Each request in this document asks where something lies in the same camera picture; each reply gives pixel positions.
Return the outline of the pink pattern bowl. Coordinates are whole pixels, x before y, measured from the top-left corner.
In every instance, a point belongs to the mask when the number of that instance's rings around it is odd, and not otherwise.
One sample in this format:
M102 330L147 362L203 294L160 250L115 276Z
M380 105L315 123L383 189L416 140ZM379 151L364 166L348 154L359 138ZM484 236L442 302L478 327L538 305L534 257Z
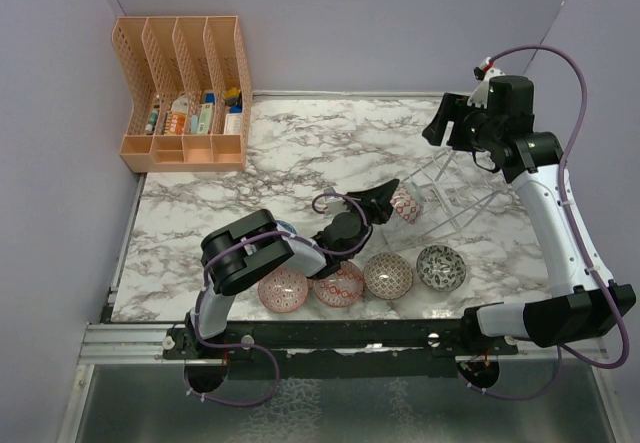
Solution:
M289 313L300 308L309 294L307 278L300 272L279 268L258 283L258 297L274 313Z

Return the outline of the blue triangle pattern bowl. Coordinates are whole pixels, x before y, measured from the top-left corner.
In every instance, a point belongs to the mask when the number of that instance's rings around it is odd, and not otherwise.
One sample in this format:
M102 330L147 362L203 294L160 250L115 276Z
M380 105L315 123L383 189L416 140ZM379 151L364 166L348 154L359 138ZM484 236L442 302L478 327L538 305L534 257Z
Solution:
M399 184L392 198L395 212L408 224L414 224L423 213L421 201L403 184Z

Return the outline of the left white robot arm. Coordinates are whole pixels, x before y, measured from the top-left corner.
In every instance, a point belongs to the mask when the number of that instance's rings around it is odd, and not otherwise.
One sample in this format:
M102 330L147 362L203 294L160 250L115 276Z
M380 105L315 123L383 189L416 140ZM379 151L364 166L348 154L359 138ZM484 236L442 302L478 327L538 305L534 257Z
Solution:
M235 297L279 268L323 279L337 272L366 245L376 225L394 212L400 180L364 191L326 190L311 203L317 214L332 214L328 226L310 238L284 229L267 209L257 210L207 235L201 242L203 285L187 314L186 345L206 358L220 348Z

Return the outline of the red diamond pattern bowl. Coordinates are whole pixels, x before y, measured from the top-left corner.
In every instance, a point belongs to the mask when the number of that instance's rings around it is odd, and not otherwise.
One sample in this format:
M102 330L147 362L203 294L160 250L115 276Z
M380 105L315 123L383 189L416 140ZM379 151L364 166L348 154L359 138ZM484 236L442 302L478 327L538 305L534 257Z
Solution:
M325 305L344 308L353 305L364 292L365 280L362 271L350 261L341 263L338 271L321 280L315 280L315 296Z

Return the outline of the blue diamond dot bowl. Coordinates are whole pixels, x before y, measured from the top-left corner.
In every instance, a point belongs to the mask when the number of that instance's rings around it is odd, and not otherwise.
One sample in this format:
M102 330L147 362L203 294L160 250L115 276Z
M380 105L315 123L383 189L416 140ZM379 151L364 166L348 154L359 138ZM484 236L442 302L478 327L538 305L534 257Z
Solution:
M283 231L283 232L286 232L286 233L291 234L291 235L297 235L298 234L298 232L295 229L295 227L293 225L291 225L290 223L287 223L287 222L282 221L282 220L277 220L276 224L277 224L277 229L279 231Z

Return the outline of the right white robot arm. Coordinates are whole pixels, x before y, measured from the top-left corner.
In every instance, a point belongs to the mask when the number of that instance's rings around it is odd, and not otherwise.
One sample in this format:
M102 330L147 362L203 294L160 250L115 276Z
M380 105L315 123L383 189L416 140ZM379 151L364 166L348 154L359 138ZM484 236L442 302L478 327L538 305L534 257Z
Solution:
M483 97L480 103L467 95L444 94L422 136L432 146L488 153L492 170L503 174L530 218L551 295L466 309L460 320L461 346L481 354L504 336L550 347L606 335L622 324L636 294L631 285L618 284L599 259L570 197L558 139L534 129L533 82L524 76L494 76L477 92Z

